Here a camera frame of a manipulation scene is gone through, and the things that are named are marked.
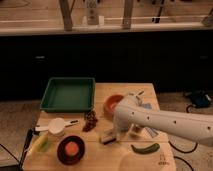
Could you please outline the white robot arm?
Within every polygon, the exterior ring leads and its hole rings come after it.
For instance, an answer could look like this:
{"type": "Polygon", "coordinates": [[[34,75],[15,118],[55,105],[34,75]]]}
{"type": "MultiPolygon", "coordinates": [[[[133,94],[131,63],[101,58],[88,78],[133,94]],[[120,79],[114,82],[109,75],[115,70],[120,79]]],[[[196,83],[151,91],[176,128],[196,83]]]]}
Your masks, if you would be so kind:
{"type": "Polygon", "coordinates": [[[134,124],[213,147],[213,116],[146,108],[133,94],[126,95],[113,113],[117,132],[128,131],[134,124]]]}

